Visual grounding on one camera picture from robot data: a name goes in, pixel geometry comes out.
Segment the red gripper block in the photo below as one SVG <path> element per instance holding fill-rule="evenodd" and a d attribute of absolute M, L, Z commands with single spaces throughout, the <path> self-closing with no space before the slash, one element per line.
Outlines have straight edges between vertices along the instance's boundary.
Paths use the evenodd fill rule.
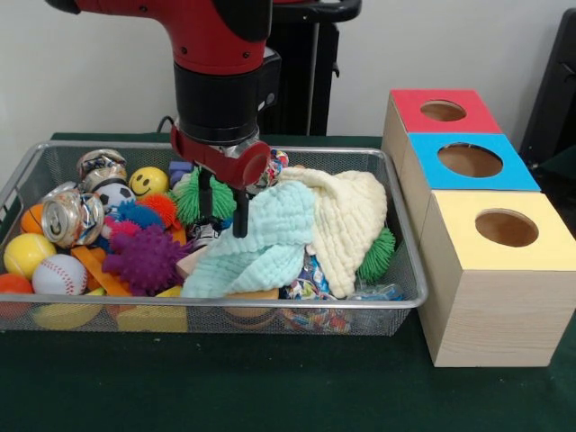
<path fill-rule="evenodd" d="M 233 213 L 233 235 L 243 239 L 248 234 L 249 195 L 246 187 L 256 183 L 266 170 L 270 158 L 269 146 L 258 138 L 231 147 L 211 146 L 191 139 L 177 126 L 171 128 L 170 142 L 181 158 L 206 168 L 201 169 L 198 175 L 199 213 L 202 218 L 212 216 L 212 174 L 234 188 L 236 208 Z"/>

